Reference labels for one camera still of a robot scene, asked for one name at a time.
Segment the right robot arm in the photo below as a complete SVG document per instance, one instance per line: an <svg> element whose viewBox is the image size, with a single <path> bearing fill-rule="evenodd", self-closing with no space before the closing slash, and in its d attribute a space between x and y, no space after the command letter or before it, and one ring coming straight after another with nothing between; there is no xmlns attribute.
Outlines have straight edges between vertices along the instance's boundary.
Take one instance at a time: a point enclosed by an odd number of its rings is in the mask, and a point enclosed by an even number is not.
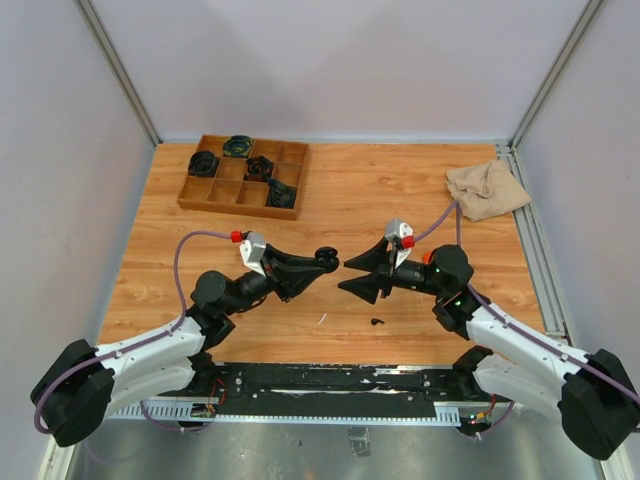
<svg viewBox="0 0 640 480"><path fill-rule="evenodd" d="M394 288L434 296L440 325L475 344L452 377L463 399L485 392L536 410L598 460L638 432L639 395L621 360L605 349L589 353L554 340L507 314L471 286L474 270L461 246L442 245L420 263L402 242L381 239L344 265L362 274L340 289L370 304Z"/></svg>

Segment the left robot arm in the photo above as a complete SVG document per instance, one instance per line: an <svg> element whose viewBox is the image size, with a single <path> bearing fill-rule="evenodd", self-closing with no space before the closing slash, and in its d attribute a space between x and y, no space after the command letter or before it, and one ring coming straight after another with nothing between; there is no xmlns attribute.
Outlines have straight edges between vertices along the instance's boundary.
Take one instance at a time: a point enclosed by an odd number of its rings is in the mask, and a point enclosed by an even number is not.
<svg viewBox="0 0 640 480"><path fill-rule="evenodd" d="M214 371L200 361L234 329L232 315L256 308L270 294L289 302L339 266L333 247L304 257L245 240L240 253L246 273L236 279L217 270L202 273L167 324L111 344L69 343L30 394L37 431L68 447L132 403L184 389L207 393Z"/></svg>

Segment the black round charging case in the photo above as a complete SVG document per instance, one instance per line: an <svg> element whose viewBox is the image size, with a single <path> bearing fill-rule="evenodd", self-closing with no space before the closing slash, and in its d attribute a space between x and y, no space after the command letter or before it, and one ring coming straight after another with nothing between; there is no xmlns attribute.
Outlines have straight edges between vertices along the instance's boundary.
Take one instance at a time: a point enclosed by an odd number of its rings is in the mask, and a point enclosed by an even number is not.
<svg viewBox="0 0 640 480"><path fill-rule="evenodd" d="M338 251L333 247L321 247L315 252L316 266L322 268L325 273L334 272L340 265Z"/></svg>

